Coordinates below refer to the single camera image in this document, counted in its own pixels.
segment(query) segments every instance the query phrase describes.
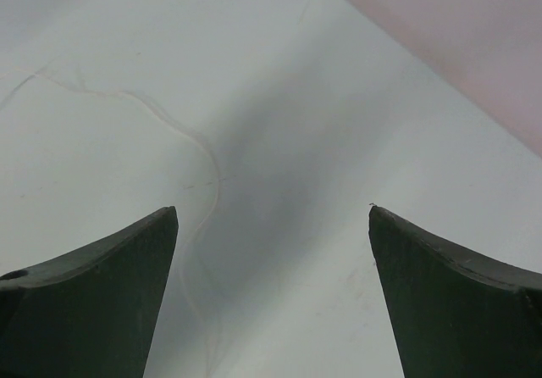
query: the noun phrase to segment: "white surface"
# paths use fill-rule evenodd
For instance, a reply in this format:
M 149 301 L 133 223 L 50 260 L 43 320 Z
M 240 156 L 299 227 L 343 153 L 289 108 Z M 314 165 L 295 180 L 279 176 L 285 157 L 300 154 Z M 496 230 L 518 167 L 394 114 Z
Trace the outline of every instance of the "white surface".
M 5 71 L 54 59 L 60 80 L 147 94 L 218 157 L 224 198 L 184 262 L 205 329 L 176 264 L 148 377 L 204 377 L 204 337 L 213 377 L 400 377 L 370 203 L 542 271 L 540 160 L 342 0 L 0 9 Z M 206 157 L 130 101 L 13 93 L 25 78 L 0 81 L 0 271 L 172 204 L 180 247 L 213 200 Z

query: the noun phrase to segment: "hole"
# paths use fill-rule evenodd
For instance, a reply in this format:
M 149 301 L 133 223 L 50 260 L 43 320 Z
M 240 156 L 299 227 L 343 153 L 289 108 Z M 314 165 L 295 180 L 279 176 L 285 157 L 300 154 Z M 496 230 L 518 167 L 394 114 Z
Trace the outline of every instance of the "hole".
M 12 279 L 22 278 L 28 275 L 28 270 L 14 270 L 0 277 L 0 281 L 11 281 Z

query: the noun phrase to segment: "dark green object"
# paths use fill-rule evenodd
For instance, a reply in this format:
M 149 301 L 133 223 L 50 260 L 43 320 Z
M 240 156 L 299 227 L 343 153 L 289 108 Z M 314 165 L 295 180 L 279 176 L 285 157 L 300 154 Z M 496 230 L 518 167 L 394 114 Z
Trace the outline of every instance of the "dark green object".
M 0 378 L 141 378 L 177 229 L 163 208 L 0 277 Z
M 369 237 L 406 378 L 542 377 L 542 275 L 379 207 Z

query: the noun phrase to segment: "thread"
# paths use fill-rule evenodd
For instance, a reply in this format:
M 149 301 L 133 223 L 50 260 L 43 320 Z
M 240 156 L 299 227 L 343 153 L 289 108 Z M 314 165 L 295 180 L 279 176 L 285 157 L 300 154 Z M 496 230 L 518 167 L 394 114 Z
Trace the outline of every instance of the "thread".
M 198 139 L 198 135 L 193 132 L 190 133 L 189 130 L 182 127 L 182 125 L 171 115 L 168 114 L 168 112 L 160 108 L 155 103 L 149 103 L 143 100 L 140 96 L 137 96 L 133 92 L 129 92 L 126 90 L 117 90 L 117 91 L 111 91 L 111 92 L 100 92 L 100 91 L 93 91 L 88 90 L 84 87 L 82 83 L 80 83 L 80 88 L 75 86 L 69 86 L 61 81 L 55 80 L 52 77 L 48 75 L 44 75 L 42 71 L 45 70 L 47 66 L 45 66 L 42 69 L 32 71 L 30 69 L 23 69 L 20 67 L 14 67 L 9 72 L 0 75 L 0 80 L 5 79 L 6 77 L 12 75 L 14 72 L 20 72 L 25 73 L 29 75 L 29 77 L 24 81 L 22 84 L 28 81 L 28 79 L 32 77 L 36 77 L 38 79 L 42 79 L 44 81 L 48 81 L 56 86 L 59 86 L 65 90 L 68 90 L 69 92 L 73 92 L 76 94 L 82 94 L 82 95 L 89 95 L 89 96 L 95 96 L 95 97 L 114 97 L 114 98 L 128 98 L 132 101 L 136 101 L 139 103 L 147 112 L 149 112 L 154 118 L 158 120 L 161 124 L 168 127 L 170 130 L 175 132 L 176 134 L 182 136 L 192 144 L 199 147 L 204 154 L 207 155 L 209 160 L 211 161 L 211 164 L 213 165 L 215 175 L 216 175 L 216 190 L 215 190 L 215 196 L 213 200 L 213 204 L 211 206 L 211 209 L 208 211 L 208 213 L 203 217 L 203 220 L 201 220 L 194 231 L 188 236 L 186 243 L 183 244 L 180 248 L 180 271 L 179 271 L 179 279 L 181 284 L 181 289 L 183 292 L 183 295 L 185 296 L 186 301 L 188 302 L 188 305 L 190 306 L 192 312 L 196 316 L 198 322 L 201 324 L 204 334 L 204 344 L 205 344 L 205 377 L 210 378 L 211 376 L 211 366 L 210 366 L 210 346 L 209 346 L 209 337 L 207 336 L 205 332 L 205 320 L 201 314 L 200 309 L 197 307 L 196 302 L 192 299 L 190 295 L 190 290 L 188 289 L 188 285 L 186 283 L 186 278 L 183 272 L 184 267 L 182 266 L 182 262 L 184 259 L 185 250 L 194 242 L 194 240 L 197 238 L 199 232 L 202 230 L 203 226 L 210 220 L 211 216 L 213 215 L 214 211 L 218 207 L 218 203 L 220 201 L 220 195 L 221 195 L 221 186 L 220 181 L 222 179 L 222 175 L 220 174 L 220 167 L 218 165 L 218 160 L 216 159 L 213 150 L 206 145 L 206 143 L 202 139 Z

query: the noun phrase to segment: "pink background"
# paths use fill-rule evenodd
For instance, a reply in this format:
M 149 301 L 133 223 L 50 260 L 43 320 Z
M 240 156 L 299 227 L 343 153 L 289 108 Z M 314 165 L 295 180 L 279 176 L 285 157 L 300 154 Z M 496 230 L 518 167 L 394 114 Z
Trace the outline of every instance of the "pink background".
M 542 156 L 542 0 L 349 1 Z

